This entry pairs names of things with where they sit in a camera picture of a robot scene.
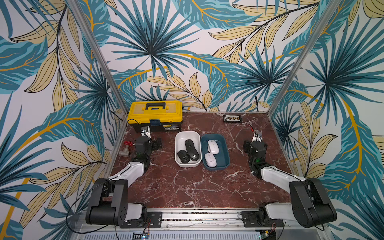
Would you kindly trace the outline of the black mouse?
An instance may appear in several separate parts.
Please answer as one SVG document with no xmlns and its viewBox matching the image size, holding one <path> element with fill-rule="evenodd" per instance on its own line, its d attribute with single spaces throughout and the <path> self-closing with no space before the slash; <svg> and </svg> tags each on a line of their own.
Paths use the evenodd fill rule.
<svg viewBox="0 0 384 240">
<path fill-rule="evenodd" d="M 187 164 L 190 161 L 190 156 L 185 150 L 178 151 L 177 156 L 183 164 Z"/>
<path fill-rule="evenodd" d="M 192 161 L 198 161 L 200 158 L 199 152 L 195 148 L 193 140 L 185 140 L 186 152 Z"/>
</svg>

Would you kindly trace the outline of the white mouse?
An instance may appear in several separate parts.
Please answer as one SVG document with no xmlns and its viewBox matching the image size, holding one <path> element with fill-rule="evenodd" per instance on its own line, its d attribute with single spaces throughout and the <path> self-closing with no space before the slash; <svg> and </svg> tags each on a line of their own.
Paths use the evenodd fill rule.
<svg viewBox="0 0 384 240">
<path fill-rule="evenodd" d="M 217 161 L 216 161 L 214 154 L 206 153 L 205 154 L 205 160 L 206 160 L 206 164 L 209 168 L 215 168 L 217 166 Z"/>
<path fill-rule="evenodd" d="M 219 153 L 219 146 L 215 140 L 208 140 L 208 151 L 213 155 Z"/>
</svg>

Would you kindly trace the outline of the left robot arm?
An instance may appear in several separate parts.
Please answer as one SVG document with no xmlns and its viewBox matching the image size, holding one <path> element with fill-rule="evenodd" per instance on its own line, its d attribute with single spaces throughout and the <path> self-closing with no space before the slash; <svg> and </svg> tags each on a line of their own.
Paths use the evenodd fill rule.
<svg viewBox="0 0 384 240">
<path fill-rule="evenodd" d="M 123 229 L 148 225 L 147 208 L 142 204 L 128 203 L 128 188 L 150 167 L 151 154 L 162 148 L 162 140 L 139 137 L 132 160 L 127 166 L 107 179 L 98 179 L 92 189 L 86 212 L 88 225 L 117 226 Z"/>
</svg>

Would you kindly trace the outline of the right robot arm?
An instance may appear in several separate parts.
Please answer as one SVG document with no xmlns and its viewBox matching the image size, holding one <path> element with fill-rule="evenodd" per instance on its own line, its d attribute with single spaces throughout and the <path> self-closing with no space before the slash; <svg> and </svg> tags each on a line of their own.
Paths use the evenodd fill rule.
<svg viewBox="0 0 384 240">
<path fill-rule="evenodd" d="M 265 226 L 273 220 L 289 220 L 311 228 L 336 221 L 337 211 L 321 181 L 298 177 L 270 165 L 266 162 L 267 149 L 262 141 L 244 142 L 251 173 L 289 193 L 291 201 L 262 204 L 256 215 L 258 223 Z"/>
</svg>

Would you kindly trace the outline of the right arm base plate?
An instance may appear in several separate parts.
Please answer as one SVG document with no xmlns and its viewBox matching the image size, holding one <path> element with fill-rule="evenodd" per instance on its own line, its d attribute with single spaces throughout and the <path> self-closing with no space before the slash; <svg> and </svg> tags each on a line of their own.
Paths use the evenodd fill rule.
<svg viewBox="0 0 384 240">
<path fill-rule="evenodd" d="M 280 228 L 284 222 L 279 219 L 271 219 L 262 211 L 243 211 L 239 215 L 245 228 Z"/>
</svg>

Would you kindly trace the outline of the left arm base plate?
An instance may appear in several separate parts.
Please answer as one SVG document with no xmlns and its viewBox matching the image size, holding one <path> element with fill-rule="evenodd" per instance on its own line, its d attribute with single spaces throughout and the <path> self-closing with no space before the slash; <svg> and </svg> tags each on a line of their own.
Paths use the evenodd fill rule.
<svg viewBox="0 0 384 240">
<path fill-rule="evenodd" d="M 121 229 L 159 229 L 162 225 L 162 212 L 142 212 L 141 216 L 136 220 L 126 220 Z"/>
</svg>

